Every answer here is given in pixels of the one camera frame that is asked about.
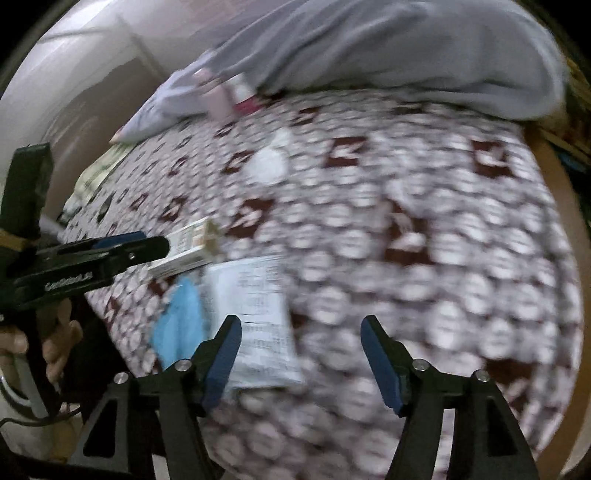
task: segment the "bed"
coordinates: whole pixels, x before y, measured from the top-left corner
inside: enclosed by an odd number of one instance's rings
[[[270,186],[244,166],[280,129],[290,174]],[[442,371],[487,369],[534,454],[548,445],[580,366],[582,305],[517,124],[376,89],[269,98],[221,129],[195,117],[137,145],[66,240],[161,235],[203,216],[223,232],[217,261],[284,256],[306,379],[241,391],[203,421],[212,458],[238,478],[383,478],[402,423],[363,357],[366,314]],[[134,375],[160,367],[149,339],[173,284],[143,266],[88,294]],[[446,416],[436,478],[452,425]]]

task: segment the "bolt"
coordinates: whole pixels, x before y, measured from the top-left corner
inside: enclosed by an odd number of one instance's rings
[[[186,372],[189,368],[191,368],[193,364],[191,360],[187,360],[186,358],[179,360],[174,364],[174,367],[179,372]]]
[[[484,370],[476,370],[475,377],[480,382],[488,382],[491,379],[491,376]]]
[[[128,380],[129,380],[129,374],[126,374],[125,372],[118,373],[117,375],[115,375],[115,377],[113,379],[113,381],[118,385],[124,384]]]
[[[424,372],[427,368],[429,368],[431,364],[422,358],[417,358],[413,360],[413,368],[418,370],[419,372]]]

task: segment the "small cardboard box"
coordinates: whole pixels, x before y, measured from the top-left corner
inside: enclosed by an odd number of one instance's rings
[[[170,252],[152,262],[148,271],[154,278],[166,278],[213,261],[219,232],[209,217],[201,218],[166,235]]]

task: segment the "cable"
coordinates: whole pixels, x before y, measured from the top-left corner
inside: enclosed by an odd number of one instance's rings
[[[16,425],[21,425],[22,427],[47,427],[49,425],[53,425],[54,423],[59,423],[61,421],[69,420],[70,418],[78,415],[82,409],[80,407],[68,412],[68,413],[61,413],[52,417],[50,419],[44,420],[33,420],[33,421],[26,421],[26,420],[17,420],[12,418],[5,418],[0,420],[0,429],[4,427],[7,423],[14,423]]]

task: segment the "blue face mask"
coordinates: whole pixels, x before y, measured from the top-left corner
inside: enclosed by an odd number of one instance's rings
[[[199,344],[207,340],[199,289],[185,276],[177,284],[168,309],[156,321],[152,333],[152,346],[164,368],[182,358],[191,358]]]

